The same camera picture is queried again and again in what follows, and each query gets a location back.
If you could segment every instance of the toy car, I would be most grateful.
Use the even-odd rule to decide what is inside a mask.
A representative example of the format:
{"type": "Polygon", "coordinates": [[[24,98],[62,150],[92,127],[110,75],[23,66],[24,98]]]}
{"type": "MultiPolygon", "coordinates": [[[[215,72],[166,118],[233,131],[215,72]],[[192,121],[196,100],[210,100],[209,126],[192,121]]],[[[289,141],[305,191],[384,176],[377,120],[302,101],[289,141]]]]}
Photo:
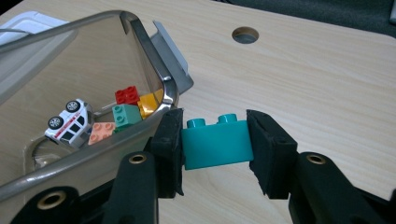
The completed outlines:
{"type": "Polygon", "coordinates": [[[90,137],[93,125],[92,107],[80,99],[66,104],[66,110],[48,122],[46,137],[52,142],[79,148],[90,137]]]}

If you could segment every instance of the table surface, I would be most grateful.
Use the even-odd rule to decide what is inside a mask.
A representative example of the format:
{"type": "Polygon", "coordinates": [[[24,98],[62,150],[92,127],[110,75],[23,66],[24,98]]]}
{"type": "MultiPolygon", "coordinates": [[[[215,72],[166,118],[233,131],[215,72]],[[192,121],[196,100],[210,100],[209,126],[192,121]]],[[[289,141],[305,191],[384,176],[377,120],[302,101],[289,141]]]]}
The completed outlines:
{"type": "MultiPolygon", "coordinates": [[[[195,81],[179,99],[184,120],[265,112],[299,152],[330,157],[353,185],[389,198],[396,187],[394,38],[209,0],[24,0],[0,23],[29,10],[75,21],[111,9],[133,12],[150,35],[152,21],[162,22],[183,53],[195,81]],[[235,42],[241,26],[259,39],[235,42]]],[[[291,223],[288,202],[262,195],[247,162],[183,172],[183,189],[183,197],[160,200],[161,223],[291,223]]]]}

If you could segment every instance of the lego brick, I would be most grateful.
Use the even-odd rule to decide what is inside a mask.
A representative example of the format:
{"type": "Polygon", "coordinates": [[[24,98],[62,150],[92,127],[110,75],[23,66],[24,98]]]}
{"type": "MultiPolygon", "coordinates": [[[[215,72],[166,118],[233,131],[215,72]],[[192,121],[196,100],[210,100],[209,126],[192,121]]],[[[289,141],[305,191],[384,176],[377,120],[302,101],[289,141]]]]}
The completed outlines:
{"type": "Polygon", "coordinates": [[[163,89],[155,91],[154,96],[157,99],[157,102],[161,102],[163,100],[163,89]]]}
{"type": "Polygon", "coordinates": [[[155,99],[154,93],[140,96],[140,101],[137,102],[137,105],[139,106],[142,119],[150,116],[158,108],[158,103],[155,99]]]}
{"type": "Polygon", "coordinates": [[[113,130],[116,128],[116,123],[114,122],[96,122],[92,126],[92,132],[88,145],[92,145],[103,139],[109,137],[113,134],[113,130]]]}
{"type": "Polygon", "coordinates": [[[137,105],[116,105],[112,109],[116,128],[125,128],[142,120],[137,105]]]}
{"type": "Polygon", "coordinates": [[[128,128],[129,126],[131,126],[131,125],[126,125],[126,126],[123,126],[122,128],[115,128],[114,130],[113,130],[113,133],[120,133],[120,132],[122,132],[122,131],[124,131],[126,128],[128,128]]]}
{"type": "Polygon", "coordinates": [[[235,114],[219,116],[213,125],[191,119],[187,127],[181,131],[186,170],[253,160],[248,123],[235,114]]]}
{"type": "Polygon", "coordinates": [[[136,86],[130,86],[125,90],[115,92],[117,105],[137,105],[139,94],[136,86]]]}

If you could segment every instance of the red lego brick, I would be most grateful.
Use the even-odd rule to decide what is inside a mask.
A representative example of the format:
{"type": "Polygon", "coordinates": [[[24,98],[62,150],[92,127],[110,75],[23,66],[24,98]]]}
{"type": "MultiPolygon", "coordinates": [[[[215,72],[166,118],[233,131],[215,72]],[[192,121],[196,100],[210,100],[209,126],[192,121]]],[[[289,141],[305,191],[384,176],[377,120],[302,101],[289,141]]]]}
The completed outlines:
{"type": "Polygon", "coordinates": [[[125,90],[115,92],[117,105],[137,105],[140,100],[136,86],[130,86],[125,90]]]}

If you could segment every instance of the toy car wheel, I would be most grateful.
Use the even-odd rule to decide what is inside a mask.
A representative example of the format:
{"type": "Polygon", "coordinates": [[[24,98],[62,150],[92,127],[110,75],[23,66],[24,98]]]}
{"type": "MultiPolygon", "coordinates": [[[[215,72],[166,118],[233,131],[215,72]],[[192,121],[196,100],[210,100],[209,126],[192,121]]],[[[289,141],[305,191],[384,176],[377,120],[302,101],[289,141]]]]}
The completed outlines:
{"type": "Polygon", "coordinates": [[[53,117],[49,120],[49,127],[52,130],[56,130],[62,127],[62,125],[64,125],[64,119],[62,119],[61,117],[53,117]]]}
{"type": "Polygon", "coordinates": [[[66,104],[66,111],[69,113],[74,113],[79,110],[81,104],[78,101],[70,101],[66,104]]]}

